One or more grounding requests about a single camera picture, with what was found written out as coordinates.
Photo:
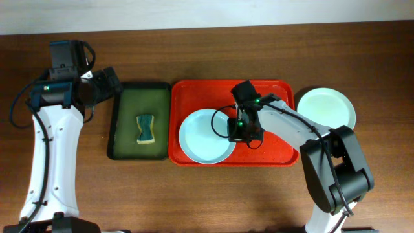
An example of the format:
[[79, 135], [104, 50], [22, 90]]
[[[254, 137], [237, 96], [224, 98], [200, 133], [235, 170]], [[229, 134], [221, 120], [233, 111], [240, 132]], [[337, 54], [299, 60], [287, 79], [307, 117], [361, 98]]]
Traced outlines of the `light blue plate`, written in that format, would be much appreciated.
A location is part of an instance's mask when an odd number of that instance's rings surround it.
[[214, 133], [227, 133], [229, 117], [214, 109], [200, 109], [188, 115], [179, 129], [179, 145], [184, 154], [198, 164], [217, 164], [226, 160], [234, 151], [236, 143]]

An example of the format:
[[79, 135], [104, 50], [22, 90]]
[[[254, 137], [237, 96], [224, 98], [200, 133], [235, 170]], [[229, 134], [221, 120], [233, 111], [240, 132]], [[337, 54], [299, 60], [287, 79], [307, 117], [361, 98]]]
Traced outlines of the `green yellow sponge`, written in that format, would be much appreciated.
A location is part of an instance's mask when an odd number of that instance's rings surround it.
[[155, 117], [153, 115], [138, 115], [136, 122], [140, 131], [137, 138], [138, 144], [152, 144], [155, 143], [155, 136], [153, 132], [153, 124]]

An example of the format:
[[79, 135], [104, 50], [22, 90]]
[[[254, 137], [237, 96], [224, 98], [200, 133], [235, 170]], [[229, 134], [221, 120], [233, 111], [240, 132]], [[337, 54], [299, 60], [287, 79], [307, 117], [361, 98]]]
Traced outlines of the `pale green plate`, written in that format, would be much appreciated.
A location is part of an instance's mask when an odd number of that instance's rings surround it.
[[351, 101], [341, 92], [320, 87], [306, 92], [299, 100], [296, 111], [318, 124], [354, 129], [356, 111]]

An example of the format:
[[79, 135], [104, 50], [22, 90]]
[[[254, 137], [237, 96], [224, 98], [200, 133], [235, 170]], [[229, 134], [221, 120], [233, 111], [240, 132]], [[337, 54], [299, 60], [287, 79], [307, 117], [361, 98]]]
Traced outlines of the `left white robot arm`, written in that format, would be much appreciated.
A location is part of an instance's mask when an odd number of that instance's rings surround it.
[[123, 91], [114, 69], [93, 72], [96, 54], [85, 41], [50, 43], [50, 68], [26, 85], [34, 152], [27, 198], [16, 225], [4, 232], [100, 232], [80, 219], [76, 201], [76, 154], [87, 108]]

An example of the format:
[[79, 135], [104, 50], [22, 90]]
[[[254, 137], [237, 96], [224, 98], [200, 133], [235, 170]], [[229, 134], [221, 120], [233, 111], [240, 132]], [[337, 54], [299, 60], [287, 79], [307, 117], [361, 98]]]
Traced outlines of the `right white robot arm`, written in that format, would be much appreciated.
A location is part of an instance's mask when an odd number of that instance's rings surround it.
[[354, 131], [309, 120], [274, 94], [260, 95], [250, 81], [232, 88], [236, 116], [228, 120], [230, 142], [279, 137], [301, 155], [307, 189], [314, 201], [302, 232], [343, 232], [353, 208], [374, 188], [373, 174]]

